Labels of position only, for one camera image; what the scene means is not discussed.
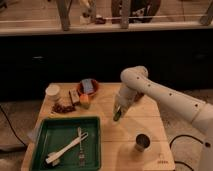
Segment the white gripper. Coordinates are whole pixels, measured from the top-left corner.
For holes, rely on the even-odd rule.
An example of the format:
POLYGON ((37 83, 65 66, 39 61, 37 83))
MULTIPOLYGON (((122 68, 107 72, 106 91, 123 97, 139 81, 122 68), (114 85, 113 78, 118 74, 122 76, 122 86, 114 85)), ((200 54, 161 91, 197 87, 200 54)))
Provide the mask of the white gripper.
POLYGON ((115 95, 114 110, 127 110, 133 103, 137 92, 126 85, 122 85, 115 95))

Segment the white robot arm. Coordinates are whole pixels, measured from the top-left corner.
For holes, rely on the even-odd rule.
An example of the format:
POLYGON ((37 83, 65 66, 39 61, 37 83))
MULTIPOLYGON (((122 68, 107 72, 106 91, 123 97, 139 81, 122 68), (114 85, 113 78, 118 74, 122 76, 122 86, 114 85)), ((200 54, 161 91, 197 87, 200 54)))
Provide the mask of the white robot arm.
POLYGON ((114 121, 127 113, 138 94, 163 103, 205 135, 198 171, 213 171, 213 104, 151 81, 144 66, 124 69, 120 79, 114 101, 114 121))

